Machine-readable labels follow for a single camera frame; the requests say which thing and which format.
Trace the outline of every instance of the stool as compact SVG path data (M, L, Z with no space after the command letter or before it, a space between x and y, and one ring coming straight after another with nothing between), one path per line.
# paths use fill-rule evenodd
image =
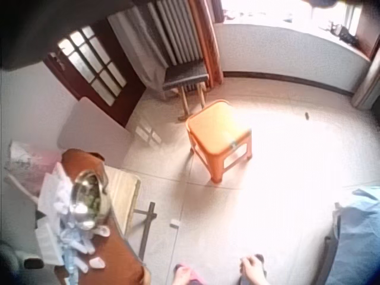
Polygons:
M252 157L251 129L235 119L232 106L225 100L217 100L190 116L186 128L191 150L202 160L214 183L220 183L223 173L242 159ZM244 144L246 153L224 168L224 160Z
M162 89L164 91L178 88L182 100L182 107L185 114L178 117L180 121L185 121L191 114L186 99L185 85L196 84L199 100L202 108L205 101L201 83L208 80L208 73L203 61L192 61L185 64L179 64L168 67L165 73L165 82Z

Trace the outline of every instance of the table leg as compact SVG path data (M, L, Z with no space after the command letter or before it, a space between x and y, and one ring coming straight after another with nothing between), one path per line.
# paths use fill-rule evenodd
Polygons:
M145 249L147 247L150 224L157 217L157 214L154 212L154 206L156 206L156 203L150 202L148 211L134 210L134 212L137 214L147 215L147 219L145 220L144 231L142 232L140 251L138 253L138 257L142 261L144 260Z
M205 101L204 101L202 83L198 83L197 84L197 90L198 90L199 100L201 102L201 106L202 106L202 109L203 109L204 106L205 106Z
M183 116L178 117L178 120L185 121L190 116L190 110L188 106L188 101L186 99L185 90L183 89L183 86L179 87L179 94L182 100L182 107L185 114Z

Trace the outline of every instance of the black chair seat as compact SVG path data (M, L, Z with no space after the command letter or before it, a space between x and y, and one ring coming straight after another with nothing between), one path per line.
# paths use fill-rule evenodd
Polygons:
M168 67L165 74L163 90L197 84L208 80L206 66L203 61L192 61Z

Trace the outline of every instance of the gray curtain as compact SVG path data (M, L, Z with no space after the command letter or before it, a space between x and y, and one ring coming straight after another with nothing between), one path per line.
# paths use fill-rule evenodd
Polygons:
M352 106L360 110L370 110L380 95L380 50L369 67L363 82L352 97Z
M149 5L134 6L108 17L108 21L141 81L160 92L169 56Z

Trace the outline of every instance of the pink slipper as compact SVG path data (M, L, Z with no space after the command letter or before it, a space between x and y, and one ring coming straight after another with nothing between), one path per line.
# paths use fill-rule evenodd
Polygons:
M189 268L191 270L190 281L197 281L203 285L206 285L206 282L191 267L188 267L185 264L177 264L174 268L174 272L176 272L180 267Z

